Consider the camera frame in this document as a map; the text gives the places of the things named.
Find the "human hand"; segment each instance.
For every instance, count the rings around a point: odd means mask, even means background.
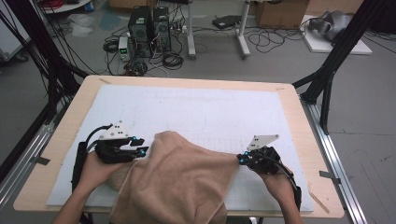
[[[91,192],[124,165],[125,163],[105,164],[99,159],[96,152],[91,152],[85,160],[77,188]]]
[[[288,177],[283,173],[282,170],[278,170],[276,174],[264,174],[256,172],[264,181],[270,194],[279,203],[294,203],[294,192]]]

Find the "gray floor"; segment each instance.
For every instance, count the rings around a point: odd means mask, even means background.
[[[108,18],[114,19],[106,5],[96,9],[90,16],[95,17],[95,31],[92,34],[88,37],[69,34],[66,38],[82,60],[92,70],[99,71],[106,69],[105,52],[102,50],[104,39],[125,26],[127,20],[116,21],[115,27],[104,30],[103,22],[108,22]],[[195,24],[211,27],[210,20],[206,19],[196,20]],[[394,41],[375,40],[396,50]],[[373,54],[349,55],[338,70],[333,83],[329,129],[367,221],[396,223],[396,56],[371,41],[364,38],[363,41]],[[318,70],[328,55],[311,53],[302,40],[287,40],[269,53],[259,53],[248,43],[251,56],[242,60],[238,43],[232,34],[197,35],[196,45],[197,60],[192,61],[187,57],[184,46],[181,55],[185,62],[180,69],[166,70],[168,74],[154,69],[146,76],[292,83]],[[111,69],[120,72],[122,65],[116,56]],[[2,64],[0,87],[2,162],[41,111],[47,98],[32,60],[27,63],[12,60]],[[50,222],[53,213],[15,211],[12,204],[17,194],[16,190],[0,213],[0,223],[32,223],[32,220],[35,220],[34,223]],[[106,215],[97,215],[95,220],[97,223],[107,223]],[[282,223],[279,218],[266,218],[264,221]],[[306,218],[304,221],[349,223],[347,216],[321,220]]]

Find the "towel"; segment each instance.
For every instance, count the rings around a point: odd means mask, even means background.
[[[234,154],[196,146],[175,132],[157,133],[150,150],[146,160],[110,178],[120,189],[111,223],[225,223],[224,199],[239,167]]]

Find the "forearm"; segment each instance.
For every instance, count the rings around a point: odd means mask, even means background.
[[[77,224],[91,192],[89,189],[76,188],[52,223]]]
[[[282,210],[285,224],[301,224],[303,219],[300,216],[300,211],[294,201],[279,202],[280,209]]]

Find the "desk leg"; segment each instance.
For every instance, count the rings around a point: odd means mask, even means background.
[[[244,32],[245,32],[245,25],[247,23],[247,17],[248,17],[248,9],[250,7],[250,1],[246,1],[244,5],[244,9],[242,11],[242,21],[241,21],[241,28],[236,30],[236,36],[238,37],[239,43],[241,44],[242,48],[242,58],[246,59],[250,55],[250,51],[248,50],[248,45],[247,41],[245,40],[244,37]]]
[[[192,0],[189,1],[189,28],[187,33],[187,43],[189,45],[189,56],[192,60],[196,59],[194,35],[192,34]]]

